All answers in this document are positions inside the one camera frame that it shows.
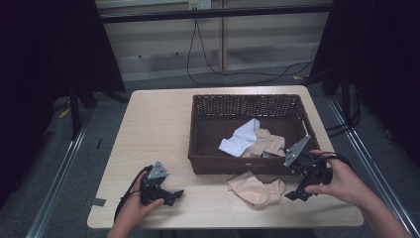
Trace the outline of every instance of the person's left hand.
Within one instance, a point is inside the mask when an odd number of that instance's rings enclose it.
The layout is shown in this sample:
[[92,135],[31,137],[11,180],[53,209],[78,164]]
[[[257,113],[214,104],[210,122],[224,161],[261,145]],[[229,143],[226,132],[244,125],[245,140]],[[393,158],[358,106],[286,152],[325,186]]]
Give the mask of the person's left hand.
[[160,198],[149,205],[142,205],[140,202],[140,182],[145,175],[146,172],[143,172],[133,185],[132,194],[121,208],[114,226],[108,233],[108,237],[128,237],[131,231],[138,227],[146,216],[164,203],[164,200]]

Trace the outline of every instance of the light wood table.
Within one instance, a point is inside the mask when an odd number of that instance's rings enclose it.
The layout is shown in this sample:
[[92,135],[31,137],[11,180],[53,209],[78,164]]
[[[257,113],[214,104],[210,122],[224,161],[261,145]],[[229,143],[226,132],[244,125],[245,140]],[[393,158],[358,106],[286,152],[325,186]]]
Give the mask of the light wood table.
[[[359,226],[364,219],[357,208],[335,197],[311,196],[307,202],[282,197],[277,205],[255,210],[228,191],[229,175],[198,176],[187,158],[192,96],[195,94],[298,94],[315,131],[320,148],[333,151],[306,87],[261,86],[142,90],[133,93],[96,197],[103,207],[92,206],[91,228],[110,228],[115,208],[136,174],[161,161],[169,176],[162,188],[184,189],[174,206],[161,206],[142,228],[290,228]],[[286,192],[295,190],[302,177],[280,177]]]

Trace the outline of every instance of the basket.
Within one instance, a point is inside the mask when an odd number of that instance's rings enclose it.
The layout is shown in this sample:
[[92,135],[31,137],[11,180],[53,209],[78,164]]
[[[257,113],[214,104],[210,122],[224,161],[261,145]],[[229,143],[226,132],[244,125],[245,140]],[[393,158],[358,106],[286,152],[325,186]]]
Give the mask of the basket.
[[312,136],[308,149],[319,149],[315,133],[299,95],[211,94],[194,95],[188,159],[197,175],[292,175],[283,164],[285,157],[236,158],[219,150],[222,139],[257,118],[261,128],[285,139],[290,148],[306,134]]

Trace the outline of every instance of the electrical outlet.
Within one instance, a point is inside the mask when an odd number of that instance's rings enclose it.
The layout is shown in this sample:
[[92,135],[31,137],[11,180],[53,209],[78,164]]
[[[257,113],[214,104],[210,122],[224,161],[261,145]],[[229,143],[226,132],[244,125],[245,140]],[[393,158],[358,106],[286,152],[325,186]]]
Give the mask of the electrical outlet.
[[211,9],[211,0],[200,0],[200,10]]
[[200,1],[188,1],[189,10],[198,10],[200,9]]

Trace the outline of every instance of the gray carpet floor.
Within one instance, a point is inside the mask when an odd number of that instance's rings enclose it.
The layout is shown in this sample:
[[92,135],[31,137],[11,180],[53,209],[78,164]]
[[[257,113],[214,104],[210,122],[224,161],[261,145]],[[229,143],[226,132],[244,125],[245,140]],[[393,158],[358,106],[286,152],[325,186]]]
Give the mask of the gray carpet floor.
[[[259,72],[282,73],[284,67],[258,69]],[[309,68],[299,74],[306,74]],[[262,84],[255,83],[271,79],[262,75],[234,75],[222,77],[214,73],[194,75],[199,82],[215,82],[217,84],[255,86],[255,85],[290,85],[300,81],[292,77],[282,77]],[[127,93],[130,97],[135,90],[155,88],[191,88],[210,87],[216,85],[196,84],[188,76],[162,78],[127,82]],[[320,83],[308,87],[317,110],[326,128],[339,124],[327,98],[324,97]],[[44,237],[106,237],[108,230],[90,229],[87,217],[90,212],[89,199],[93,198],[101,181],[104,169],[110,156],[127,104],[116,102],[100,93],[96,93],[98,105],[86,125],[86,134],[79,151],[70,168]],[[81,118],[86,118],[89,110],[81,110]],[[386,180],[401,200],[416,226],[420,224],[420,169],[405,154],[398,142],[390,140],[385,133],[386,127],[371,113],[362,101],[361,121],[356,127],[363,139],[372,159],[384,174]],[[44,145],[38,154],[30,172],[23,180],[20,189],[11,194],[0,211],[0,236],[25,237],[48,193],[55,174],[70,144],[70,116],[59,119],[56,111],[48,127]],[[332,137],[331,142],[336,152],[351,160],[356,173],[375,192],[377,192],[369,174],[361,163],[346,134]],[[360,227],[334,227],[315,229],[318,238],[330,237],[373,237],[365,223]],[[192,231],[177,231],[177,237],[191,237]],[[133,237],[159,237],[155,230],[138,230]]]

